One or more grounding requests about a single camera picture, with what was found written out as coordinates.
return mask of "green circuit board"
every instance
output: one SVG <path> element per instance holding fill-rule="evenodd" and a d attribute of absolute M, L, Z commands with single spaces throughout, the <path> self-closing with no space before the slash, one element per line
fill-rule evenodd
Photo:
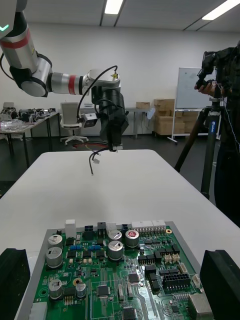
<path fill-rule="evenodd" d="M 45 261 L 41 277 L 34 297 L 34 303 L 47 302 L 47 320 L 194 320 L 196 316 L 189 305 L 189 295 L 204 294 L 202 285 L 195 285 L 193 276 L 196 274 L 188 257 L 184 253 L 177 238 L 169 226 L 161 234 L 140 236 L 139 246 L 132 249 L 124 248 L 123 257 L 118 262 L 108 259 L 108 237 L 104 237 L 103 246 L 100 250 L 91 250 L 91 257 L 83 258 L 83 252 L 89 247 L 97 244 L 97 233 L 93 240 L 84 240 L 83 232 L 78 232 L 74 245 L 80 246 L 75 251 L 75 257 L 67 258 L 71 246 L 66 245 L 66 235 L 63 233 L 63 264 L 56 270 L 49 269 Z M 163 254 L 161 261 L 153 260 L 140 263 L 139 257 L 150 257 L 155 251 L 171 251 L 173 245 L 179 248 L 179 258 L 174 261 L 173 253 L 171 259 L 165 258 Z M 102 252 L 102 257 L 97 257 L 97 252 Z M 154 290 L 150 275 L 146 274 L 146 266 L 153 266 L 159 289 Z M 169 287 L 164 284 L 163 271 L 177 270 L 176 276 L 184 275 L 190 278 L 188 285 Z M 137 274 L 137 282 L 130 282 L 129 274 Z M 61 280 L 63 294 L 57 300 L 49 297 L 49 283 Z M 72 288 L 76 284 L 86 285 L 86 295 L 82 299 L 76 295 L 64 295 L 66 288 Z M 120 297 L 119 285 L 122 287 Z M 107 286 L 107 294 L 101 296 L 99 286 Z"/>

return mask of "office chair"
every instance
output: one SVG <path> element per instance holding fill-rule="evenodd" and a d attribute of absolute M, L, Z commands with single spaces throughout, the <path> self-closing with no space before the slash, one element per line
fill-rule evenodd
<path fill-rule="evenodd" d="M 61 127 L 63 129 L 72 130 L 71 136 L 66 136 L 60 139 L 60 141 L 66 140 L 65 145 L 72 140 L 78 140 L 80 142 L 84 142 L 83 139 L 86 139 L 86 141 L 89 140 L 86 136 L 75 135 L 75 130 L 78 130 L 82 127 L 81 123 L 77 123 L 77 110 L 77 102 L 61 103 Z"/>

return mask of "ceiling light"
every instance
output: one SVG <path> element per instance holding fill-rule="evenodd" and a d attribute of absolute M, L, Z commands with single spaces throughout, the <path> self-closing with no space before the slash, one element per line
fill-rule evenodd
<path fill-rule="evenodd" d="M 212 10 L 207 15 L 205 15 L 202 19 L 214 20 L 239 4 L 240 0 L 227 0 L 223 4 L 218 6 L 216 9 Z"/>
<path fill-rule="evenodd" d="M 117 15 L 119 13 L 122 3 L 123 0 L 107 0 L 105 13 L 107 15 Z"/>

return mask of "silver robot arm segment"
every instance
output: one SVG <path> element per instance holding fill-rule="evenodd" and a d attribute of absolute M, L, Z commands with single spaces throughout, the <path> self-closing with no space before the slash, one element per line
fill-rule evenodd
<path fill-rule="evenodd" d="M 102 70 L 93 69 L 84 76 L 52 72 L 52 62 L 35 50 L 23 12 L 16 12 L 12 31 L 0 40 L 10 72 L 20 89 L 33 97 L 56 94 L 83 95 Z M 120 78 L 106 72 L 94 86 L 119 88 Z"/>

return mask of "wire connector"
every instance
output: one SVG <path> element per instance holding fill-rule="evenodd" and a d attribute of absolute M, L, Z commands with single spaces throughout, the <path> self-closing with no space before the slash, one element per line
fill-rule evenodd
<path fill-rule="evenodd" d="M 94 162 L 96 165 L 99 165 L 100 160 L 98 160 L 98 159 L 95 158 L 95 159 L 93 160 L 93 162 Z"/>

